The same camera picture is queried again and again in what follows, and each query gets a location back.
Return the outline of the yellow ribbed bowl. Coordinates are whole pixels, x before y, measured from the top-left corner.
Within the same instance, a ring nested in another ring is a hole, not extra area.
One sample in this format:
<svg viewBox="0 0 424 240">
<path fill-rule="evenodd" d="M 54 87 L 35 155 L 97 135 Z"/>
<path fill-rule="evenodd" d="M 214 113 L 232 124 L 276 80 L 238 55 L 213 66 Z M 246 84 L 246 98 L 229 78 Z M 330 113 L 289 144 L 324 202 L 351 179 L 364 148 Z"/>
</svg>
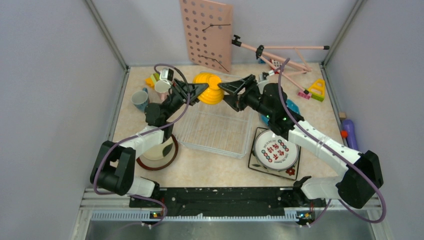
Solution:
<svg viewBox="0 0 424 240">
<path fill-rule="evenodd" d="M 222 83 L 219 76 L 208 72 L 199 73 L 194 77 L 193 83 L 208 84 L 206 90 L 198 96 L 200 102 L 208 105 L 216 105 L 223 100 L 224 90 L 219 88 L 219 84 Z"/>
</svg>

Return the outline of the teal polka dot plate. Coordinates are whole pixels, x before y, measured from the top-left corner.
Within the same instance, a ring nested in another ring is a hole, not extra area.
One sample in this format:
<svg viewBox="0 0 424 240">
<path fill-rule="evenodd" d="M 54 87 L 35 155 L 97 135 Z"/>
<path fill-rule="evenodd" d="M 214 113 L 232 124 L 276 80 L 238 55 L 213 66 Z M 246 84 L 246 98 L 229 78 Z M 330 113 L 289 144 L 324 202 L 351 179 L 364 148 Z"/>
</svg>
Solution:
<svg viewBox="0 0 424 240">
<path fill-rule="evenodd" d="M 291 111 L 293 111 L 293 112 L 295 112 L 295 113 L 297 113 L 298 115 L 300 115 L 301 113 L 300 113 L 300 109 L 299 109 L 299 107 L 292 101 L 292 100 L 290 100 L 289 98 L 286 100 L 286 106 L 287 106 L 287 108 L 289 109 L 289 110 L 291 110 Z M 264 116 L 264 115 L 260 115 L 259 116 L 259 119 L 266 125 L 266 126 L 268 126 L 269 125 L 269 119 L 266 117 L 266 116 Z"/>
</svg>

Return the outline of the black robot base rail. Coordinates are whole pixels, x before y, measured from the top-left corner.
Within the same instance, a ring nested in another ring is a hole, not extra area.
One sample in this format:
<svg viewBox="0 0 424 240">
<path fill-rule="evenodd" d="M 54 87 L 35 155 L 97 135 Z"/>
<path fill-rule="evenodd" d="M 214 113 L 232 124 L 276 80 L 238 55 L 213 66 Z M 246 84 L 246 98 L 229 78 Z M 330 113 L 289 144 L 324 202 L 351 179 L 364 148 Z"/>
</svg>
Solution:
<svg viewBox="0 0 424 240">
<path fill-rule="evenodd" d="M 169 217 L 283 216 L 289 208 L 324 207 L 323 199 L 307 199 L 291 187 L 169 187 L 153 195 L 158 203 L 132 198 L 131 208 L 157 208 L 164 204 Z"/>
</svg>

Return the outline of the round white patterned plate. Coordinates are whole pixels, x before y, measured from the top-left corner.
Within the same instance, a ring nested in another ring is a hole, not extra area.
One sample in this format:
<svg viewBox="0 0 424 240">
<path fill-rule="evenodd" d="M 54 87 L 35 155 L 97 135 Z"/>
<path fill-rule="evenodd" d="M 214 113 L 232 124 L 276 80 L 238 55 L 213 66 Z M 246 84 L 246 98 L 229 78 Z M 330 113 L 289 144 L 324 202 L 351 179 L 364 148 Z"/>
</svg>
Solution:
<svg viewBox="0 0 424 240">
<path fill-rule="evenodd" d="M 300 159 L 300 147 L 271 130 L 261 132 L 254 140 L 253 153 L 263 167 L 283 171 L 293 167 Z"/>
</svg>

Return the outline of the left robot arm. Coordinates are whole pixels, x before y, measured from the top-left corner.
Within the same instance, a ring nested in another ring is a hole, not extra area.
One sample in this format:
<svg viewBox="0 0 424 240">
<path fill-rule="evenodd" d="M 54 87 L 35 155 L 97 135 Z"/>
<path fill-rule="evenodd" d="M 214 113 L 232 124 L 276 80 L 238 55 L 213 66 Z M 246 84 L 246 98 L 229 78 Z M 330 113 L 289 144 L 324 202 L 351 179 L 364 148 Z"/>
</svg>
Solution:
<svg viewBox="0 0 424 240">
<path fill-rule="evenodd" d="M 188 109 L 208 88 L 207 83 L 185 83 L 175 79 L 171 93 L 161 103 L 148 103 L 144 109 L 147 126 L 133 136 L 116 143 L 101 144 L 95 160 L 90 182 L 98 195 L 141 196 L 149 207 L 160 202 L 155 181 L 135 177 L 136 159 L 172 136 L 173 122 L 168 119 L 180 108 Z"/>
</svg>

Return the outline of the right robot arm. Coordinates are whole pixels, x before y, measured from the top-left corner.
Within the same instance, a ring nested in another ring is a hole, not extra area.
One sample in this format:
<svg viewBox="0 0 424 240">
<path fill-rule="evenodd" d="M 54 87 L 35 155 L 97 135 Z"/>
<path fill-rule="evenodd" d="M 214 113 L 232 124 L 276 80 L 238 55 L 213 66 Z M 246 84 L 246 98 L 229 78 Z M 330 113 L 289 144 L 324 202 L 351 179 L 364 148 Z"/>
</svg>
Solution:
<svg viewBox="0 0 424 240">
<path fill-rule="evenodd" d="M 336 177 L 306 177 L 293 192 L 299 206 L 313 199 L 337 199 L 361 209 L 378 196 L 382 209 L 386 201 L 380 191 L 384 184 L 379 157 L 371 150 L 365 153 L 351 149 L 323 134 L 301 115 L 288 109 L 286 94 L 279 83 L 268 83 L 259 89 L 254 75 L 219 83 L 226 94 L 224 101 L 239 112 L 250 107 L 268 117 L 268 126 L 276 135 L 313 153 L 329 165 Z"/>
</svg>

